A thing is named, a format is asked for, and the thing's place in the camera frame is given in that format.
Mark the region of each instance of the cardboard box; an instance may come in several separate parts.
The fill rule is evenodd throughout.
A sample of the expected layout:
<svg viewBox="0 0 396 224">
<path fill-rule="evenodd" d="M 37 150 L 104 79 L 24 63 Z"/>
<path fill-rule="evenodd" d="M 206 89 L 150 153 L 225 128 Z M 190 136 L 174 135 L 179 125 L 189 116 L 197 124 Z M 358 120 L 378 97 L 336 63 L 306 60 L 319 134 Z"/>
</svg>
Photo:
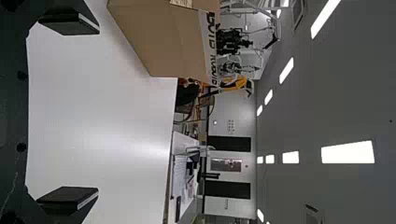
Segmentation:
<svg viewBox="0 0 396 224">
<path fill-rule="evenodd" d="M 218 11 L 218 0 L 192 0 Z M 109 0 L 108 10 L 153 77 L 191 77 L 219 85 L 216 13 L 169 0 Z"/>
</svg>

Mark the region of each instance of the yellow object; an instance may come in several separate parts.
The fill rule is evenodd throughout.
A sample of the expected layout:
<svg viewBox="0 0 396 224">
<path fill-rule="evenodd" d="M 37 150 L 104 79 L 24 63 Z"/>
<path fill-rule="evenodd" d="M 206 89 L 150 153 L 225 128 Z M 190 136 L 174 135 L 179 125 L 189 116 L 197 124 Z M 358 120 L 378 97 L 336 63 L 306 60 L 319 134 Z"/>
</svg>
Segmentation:
<svg viewBox="0 0 396 224">
<path fill-rule="evenodd" d="M 248 84 L 248 79 L 243 76 L 238 76 L 238 79 L 235 81 L 235 83 L 227 85 L 229 84 L 228 82 L 231 81 L 233 81 L 233 78 L 231 77 L 224 78 L 221 82 L 221 88 L 224 91 L 237 91 L 245 88 L 246 85 Z"/>
</svg>

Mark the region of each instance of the cable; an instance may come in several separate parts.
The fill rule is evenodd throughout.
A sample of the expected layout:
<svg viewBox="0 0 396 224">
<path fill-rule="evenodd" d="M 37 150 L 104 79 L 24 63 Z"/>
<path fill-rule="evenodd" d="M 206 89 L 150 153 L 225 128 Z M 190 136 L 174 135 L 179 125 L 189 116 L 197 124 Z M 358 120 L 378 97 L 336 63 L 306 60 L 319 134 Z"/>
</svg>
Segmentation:
<svg viewBox="0 0 396 224">
<path fill-rule="evenodd" d="M 180 125 L 180 124 L 183 124 L 183 123 L 194 123 L 194 122 L 197 122 L 197 121 L 205 121 L 205 120 L 208 120 L 209 117 L 212 115 L 213 111 L 215 110 L 215 104 L 216 104 L 216 98 L 215 98 L 215 96 L 212 95 L 212 96 L 210 96 L 210 97 L 211 97 L 211 98 L 213 97 L 213 105 L 212 105 L 212 109 L 211 109 L 211 111 L 209 112 L 209 114 L 207 115 L 206 119 L 189 120 L 189 119 L 192 117 L 192 115 L 193 115 L 194 108 L 196 107 L 196 105 L 195 105 L 194 103 L 192 103 L 192 107 L 191 107 L 191 112 L 190 112 L 190 114 L 189 114 L 185 119 L 183 119 L 183 120 L 181 120 L 181 121 L 174 121 L 174 124 Z"/>
<path fill-rule="evenodd" d="M 180 124 L 185 123 L 187 120 L 189 120 L 192 117 L 192 114 L 194 112 L 194 108 L 195 108 L 195 100 L 192 101 L 192 103 L 191 103 L 191 109 L 190 109 L 189 115 L 186 118 L 184 118 L 183 120 L 174 120 L 174 124 L 180 125 Z"/>
</svg>

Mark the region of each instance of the light fixture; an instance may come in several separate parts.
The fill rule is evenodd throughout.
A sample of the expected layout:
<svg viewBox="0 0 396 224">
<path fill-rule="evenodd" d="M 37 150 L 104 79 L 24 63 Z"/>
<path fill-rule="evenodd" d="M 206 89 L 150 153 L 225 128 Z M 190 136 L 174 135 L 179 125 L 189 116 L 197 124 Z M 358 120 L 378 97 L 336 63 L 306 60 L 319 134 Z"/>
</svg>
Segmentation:
<svg viewBox="0 0 396 224">
<path fill-rule="evenodd" d="M 257 117 L 262 113 L 262 105 L 257 109 Z"/>
<path fill-rule="evenodd" d="M 257 164 L 263 164 L 263 163 L 264 163 L 264 157 L 258 157 Z"/>
<path fill-rule="evenodd" d="M 326 6 L 321 10 L 317 19 L 314 21 L 311 27 L 311 37 L 312 39 L 317 36 L 320 29 L 323 27 L 324 23 L 330 18 L 334 10 L 337 8 L 338 4 L 340 4 L 341 0 L 329 0 Z"/>
<path fill-rule="evenodd" d="M 375 163 L 372 141 L 349 143 L 321 149 L 322 163 Z"/>
<path fill-rule="evenodd" d="M 282 162 L 286 164 L 300 163 L 300 153 L 298 151 L 283 153 Z"/>
<path fill-rule="evenodd" d="M 274 164 L 275 163 L 275 156 L 274 155 L 268 155 L 265 157 L 265 163 L 266 164 Z"/>
<path fill-rule="evenodd" d="M 273 98 L 273 96 L 274 96 L 274 91 L 270 90 L 268 92 L 267 96 L 265 96 L 265 100 L 264 100 L 265 105 L 268 105 L 270 103 L 270 101 Z"/>
<path fill-rule="evenodd" d="M 286 64 L 286 67 L 283 69 L 282 73 L 279 76 L 280 85 L 282 85 L 282 83 L 288 77 L 288 75 L 290 74 L 291 70 L 293 70 L 293 68 L 294 68 L 294 58 L 290 58 L 288 64 Z"/>
<path fill-rule="evenodd" d="M 264 214 L 262 213 L 262 210 L 257 209 L 257 217 L 261 222 L 264 222 Z"/>
</svg>

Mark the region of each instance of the white tabletop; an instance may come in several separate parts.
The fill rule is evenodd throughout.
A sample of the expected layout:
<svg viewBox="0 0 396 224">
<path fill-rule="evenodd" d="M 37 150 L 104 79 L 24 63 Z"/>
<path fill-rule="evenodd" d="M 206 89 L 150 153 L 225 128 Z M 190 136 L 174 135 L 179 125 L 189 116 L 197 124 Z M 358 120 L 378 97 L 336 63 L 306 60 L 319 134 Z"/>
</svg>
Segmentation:
<svg viewBox="0 0 396 224">
<path fill-rule="evenodd" d="M 173 132 L 172 138 L 172 153 L 173 155 L 184 153 L 186 147 L 194 147 L 199 146 L 199 141 L 190 138 L 184 134 Z M 193 190 L 193 196 L 189 197 L 189 189 L 184 188 L 181 193 L 174 193 L 174 198 L 169 201 L 169 214 L 168 214 L 168 223 L 176 223 L 176 210 L 177 210 L 177 197 L 181 196 L 184 200 L 182 200 L 180 206 L 180 218 L 183 217 L 184 213 L 189 208 L 190 204 L 194 201 L 194 197 L 196 196 L 198 190 L 197 183 L 197 170 L 194 170 L 194 178 L 191 180 L 192 186 L 189 186 L 191 190 Z"/>
<path fill-rule="evenodd" d="M 86 224 L 163 223 L 176 78 L 151 77 L 108 13 L 85 0 L 101 34 L 28 37 L 27 186 L 99 188 Z"/>
</svg>

